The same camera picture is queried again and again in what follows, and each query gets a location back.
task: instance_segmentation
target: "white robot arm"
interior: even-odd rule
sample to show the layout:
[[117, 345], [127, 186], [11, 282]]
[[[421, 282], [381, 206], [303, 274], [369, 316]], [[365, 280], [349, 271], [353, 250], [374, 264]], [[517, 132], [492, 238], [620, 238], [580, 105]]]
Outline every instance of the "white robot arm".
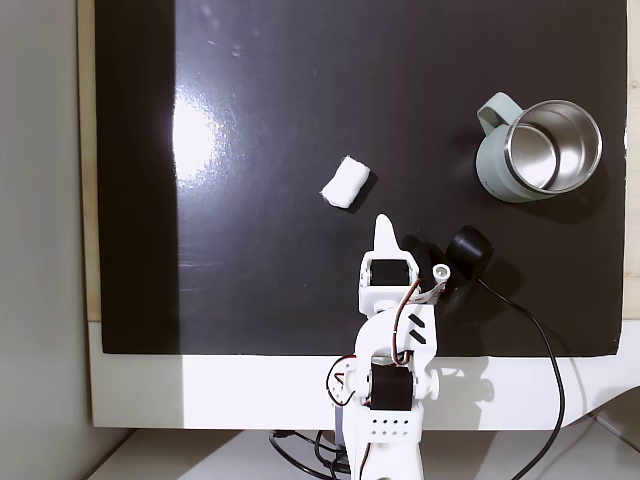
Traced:
[[344, 405], [336, 431], [344, 436], [352, 480], [423, 479], [422, 400], [437, 398], [439, 389], [437, 372], [426, 371], [437, 350], [433, 305], [451, 271], [435, 265], [427, 272], [435, 286], [425, 292], [420, 273], [379, 215], [373, 251], [360, 267], [359, 308], [367, 321], [354, 355], [334, 364], [327, 384], [337, 406]]

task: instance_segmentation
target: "red wire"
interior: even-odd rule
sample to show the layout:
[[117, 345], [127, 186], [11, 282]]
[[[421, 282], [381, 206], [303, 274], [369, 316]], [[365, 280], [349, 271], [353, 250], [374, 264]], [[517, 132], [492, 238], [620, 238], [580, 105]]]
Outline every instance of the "red wire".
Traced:
[[406, 353], [402, 360], [398, 358], [397, 336], [398, 336], [398, 324], [400, 323], [400, 315], [402, 314], [402, 310], [404, 310], [404, 307], [407, 305], [407, 302], [409, 302], [411, 295], [413, 295], [413, 292], [415, 292], [416, 288], [418, 288], [418, 285], [420, 285], [421, 281], [422, 279], [418, 277], [416, 278], [415, 282], [413, 282], [413, 284], [411, 285], [411, 288], [409, 289], [407, 294], [404, 296], [404, 298], [402, 299], [402, 302], [400, 303], [400, 306], [398, 307], [398, 313], [396, 313], [396, 320], [393, 323], [393, 336], [391, 337], [391, 358], [393, 360], [393, 363], [399, 366], [406, 365], [407, 363], [409, 363], [409, 359], [411, 358], [410, 355], [407, 355]]
[[362, 457], [362, 463], [360, 464], [360, 476], [362, 478], [362, 472], [364, 471], [364, 464], [367, 463], [367, 458], [369, 458], [369, 451], [371, 450], [371, 444], [367, 443], [367, 448], [364, 451], [364, 457]]

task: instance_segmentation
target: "glossy black surface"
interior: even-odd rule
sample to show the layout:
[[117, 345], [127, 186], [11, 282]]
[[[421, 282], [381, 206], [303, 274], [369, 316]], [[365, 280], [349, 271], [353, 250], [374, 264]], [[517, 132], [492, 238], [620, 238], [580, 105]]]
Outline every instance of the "glossy black surface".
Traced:
[[[379, 213], [441, 248], [474, 225], [495, 245], [485, 281], [559, 355], [617, 350], [624, 0], [97, 0], [96, 53], [105, 352], [353, 351]], [[489, 196], [475, 112], [499, 90], [584, 107], [595, 176]], [[378, 178], [355, 213], [318, 193], [347, 154]], [[546, 356], [480, 290], [437, 321], [442, 356]]]

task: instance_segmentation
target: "white table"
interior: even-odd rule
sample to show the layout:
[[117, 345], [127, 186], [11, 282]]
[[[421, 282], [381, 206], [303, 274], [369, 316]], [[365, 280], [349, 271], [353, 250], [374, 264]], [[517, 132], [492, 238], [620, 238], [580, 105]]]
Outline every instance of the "white table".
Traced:
[[[629, 0], [624, 320], [617, 355], [559, 359], [565, 425], [640, 385], [640, 0]], [[81, 153], [93, 422], [96, 426], [332, 429], [331, 357], [107, 355], [98, 269], [93, 3], [78, 2]], [[558, 392], [545, 358], [437, 358], [441, 396], [425, 429], [553, 428]]]

